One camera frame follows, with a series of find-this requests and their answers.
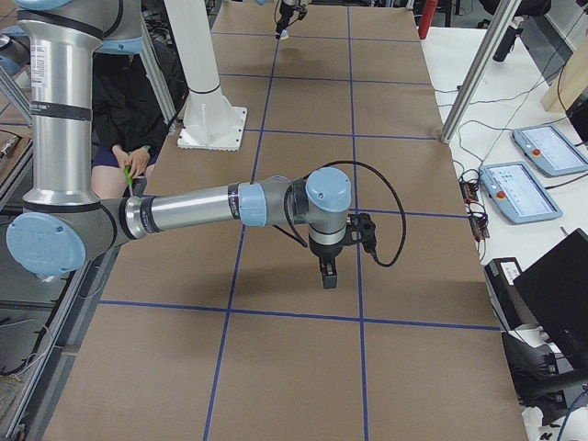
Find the black laptop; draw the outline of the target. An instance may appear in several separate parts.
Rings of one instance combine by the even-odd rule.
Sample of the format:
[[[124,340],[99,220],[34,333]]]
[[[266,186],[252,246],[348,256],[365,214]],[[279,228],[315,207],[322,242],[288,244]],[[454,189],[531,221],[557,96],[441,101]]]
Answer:
[[[531,313],[574,368],[587,366],[587,233],[578,228],[514,280]]]

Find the blue teach pendant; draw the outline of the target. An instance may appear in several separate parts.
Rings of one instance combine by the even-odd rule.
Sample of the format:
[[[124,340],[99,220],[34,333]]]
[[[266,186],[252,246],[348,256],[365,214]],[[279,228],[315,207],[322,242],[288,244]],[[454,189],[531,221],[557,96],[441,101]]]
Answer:
[[[524,162],[486,164],[479,169],[482,186],[513,224],[552,221],[563,212]]]
[[[545,175],[572,175],[587,171],[587,158],[553,124],[513,130],[514,142]]]

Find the orange circuit board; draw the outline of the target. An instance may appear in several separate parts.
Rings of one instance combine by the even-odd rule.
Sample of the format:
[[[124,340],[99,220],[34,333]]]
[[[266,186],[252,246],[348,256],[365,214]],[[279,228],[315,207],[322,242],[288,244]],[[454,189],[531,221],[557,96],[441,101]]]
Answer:
[[[471,204],[473,202],[479,202],[478,191],[480,188],[480,182],[476,179],[459,181],[460,191],[463,197],[463,200],[466,204]]]

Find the red cylinder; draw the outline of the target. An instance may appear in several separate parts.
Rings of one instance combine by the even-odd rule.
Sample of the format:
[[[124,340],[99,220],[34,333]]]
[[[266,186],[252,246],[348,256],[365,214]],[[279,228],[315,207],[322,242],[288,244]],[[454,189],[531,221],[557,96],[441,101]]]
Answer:
[[[425,40],[428,30],[431,27],[435,11],[438,5],[437,0],[425,0],[422,8],[422,15],[418,26],[418,36],[420,40]]]

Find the near blue teach pendant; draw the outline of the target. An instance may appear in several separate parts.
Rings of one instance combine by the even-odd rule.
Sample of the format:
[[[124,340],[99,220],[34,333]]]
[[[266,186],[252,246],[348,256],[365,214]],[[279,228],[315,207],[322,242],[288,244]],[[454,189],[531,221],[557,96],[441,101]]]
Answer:
[[[552,221],[563,212],[524,162],[486,164],[479,169],[482,186],[513,224]]]

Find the seated person in black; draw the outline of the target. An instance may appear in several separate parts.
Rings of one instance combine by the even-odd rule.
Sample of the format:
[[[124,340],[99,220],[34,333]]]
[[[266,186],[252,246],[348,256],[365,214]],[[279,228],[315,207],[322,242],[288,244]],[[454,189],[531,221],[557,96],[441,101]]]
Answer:
[[[168,124],[138,54],[97,52],[92,99],[97,153],[91,187],[102,199],[120,198],[129,176],[153,174]]]

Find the aluminium frame post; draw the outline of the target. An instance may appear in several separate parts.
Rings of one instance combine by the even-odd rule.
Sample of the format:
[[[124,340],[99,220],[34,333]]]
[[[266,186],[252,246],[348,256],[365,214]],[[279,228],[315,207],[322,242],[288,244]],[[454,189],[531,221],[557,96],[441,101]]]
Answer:
[[[503,0],[499,2],[492,22],[483,37],[465,80],[458,91],[458,96],[440,132],[439,138],[442,143],[449,144],[453,135],[456,133],[459,123],[470,104],[470,100],[473,98],[486,68],[492,60],[492,56],[502,40],[504,32],[515,17],[516,11],[521,3],[521,0]]]

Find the black bottle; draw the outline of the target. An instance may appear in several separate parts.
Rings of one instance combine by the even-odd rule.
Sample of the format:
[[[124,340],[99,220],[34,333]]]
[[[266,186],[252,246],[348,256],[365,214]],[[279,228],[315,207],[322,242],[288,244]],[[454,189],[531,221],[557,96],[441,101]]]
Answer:
[[[503,62],[507,55],[513,50],[516,39],[519,38],[523,32],[523,22],[524,18],[522,16],[513,18],[492,56],[494,61]]]

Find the far blue teach pendant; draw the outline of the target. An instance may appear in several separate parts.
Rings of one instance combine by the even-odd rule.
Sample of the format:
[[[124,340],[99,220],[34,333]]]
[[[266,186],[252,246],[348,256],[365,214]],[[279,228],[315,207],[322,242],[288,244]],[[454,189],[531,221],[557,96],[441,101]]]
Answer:
[[[553,124],[513,130],[514,142],[545,175],[572,175],[587,171],[587,158]]]

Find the black box with label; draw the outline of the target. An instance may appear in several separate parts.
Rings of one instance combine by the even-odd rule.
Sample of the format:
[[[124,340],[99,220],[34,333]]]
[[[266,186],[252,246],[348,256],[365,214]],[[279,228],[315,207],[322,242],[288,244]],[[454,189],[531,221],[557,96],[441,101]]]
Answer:
[[[494,258],[484,266],[491,303],[505,330],[536,322],[514,283],[521,272],[515,257]]]

